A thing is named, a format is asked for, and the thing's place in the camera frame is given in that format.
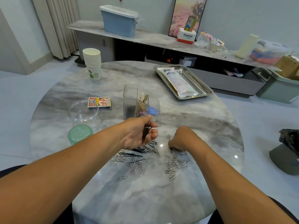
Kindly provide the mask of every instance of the blue storage bin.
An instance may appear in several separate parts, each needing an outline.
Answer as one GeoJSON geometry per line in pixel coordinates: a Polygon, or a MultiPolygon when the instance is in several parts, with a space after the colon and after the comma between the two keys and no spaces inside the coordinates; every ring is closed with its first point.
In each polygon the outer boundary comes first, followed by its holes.
{"type": "Polygon", "coordinates": [[[138,13],[111,5],[100,6],[106,32],[134,37],[138,13]]]}

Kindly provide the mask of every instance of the stack of paper cups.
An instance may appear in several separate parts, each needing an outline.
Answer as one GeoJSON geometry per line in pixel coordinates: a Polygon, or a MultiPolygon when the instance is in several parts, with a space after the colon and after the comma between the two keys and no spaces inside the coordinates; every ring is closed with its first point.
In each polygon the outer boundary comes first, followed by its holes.
{"type": "Polygon", "coordinates": [[[85,65],[87,66],[89,77],[92,81],[101,80],[101,52],[97,49],[88,48],[83,50],[85,65]]]}

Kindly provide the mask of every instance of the beige curtain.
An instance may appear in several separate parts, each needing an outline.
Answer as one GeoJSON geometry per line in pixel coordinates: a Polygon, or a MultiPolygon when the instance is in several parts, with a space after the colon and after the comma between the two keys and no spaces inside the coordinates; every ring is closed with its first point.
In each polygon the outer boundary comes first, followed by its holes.
{"type": "Polygon", "coordinates": [[[73,30],[67,26],[79,20],[75,0],[32,0],[53,56],[67,58],[78,50],[73,30]]]}

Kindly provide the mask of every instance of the white plastic packet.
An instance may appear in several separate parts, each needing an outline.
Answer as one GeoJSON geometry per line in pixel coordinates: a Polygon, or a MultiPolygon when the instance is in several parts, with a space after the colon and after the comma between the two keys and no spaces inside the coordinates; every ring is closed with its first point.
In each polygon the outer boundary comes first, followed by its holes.
{"type": "Polygon", "coordinates": [[[198,95],[198,92],[195,91],[176,70],[174,70],[174,67],[158,67],[157,69],[162,72],[168,81],[174,86],[179,97],[198,95]]]}

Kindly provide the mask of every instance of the black trash bag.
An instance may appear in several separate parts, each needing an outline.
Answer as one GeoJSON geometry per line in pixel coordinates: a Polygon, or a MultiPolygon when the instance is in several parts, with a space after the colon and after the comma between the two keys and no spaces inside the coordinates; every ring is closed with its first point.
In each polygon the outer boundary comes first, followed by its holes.
{"type": "Polygon", "coordinates": [[[279,141],[299,155],[299,130],[282,129],[279,141]]]}

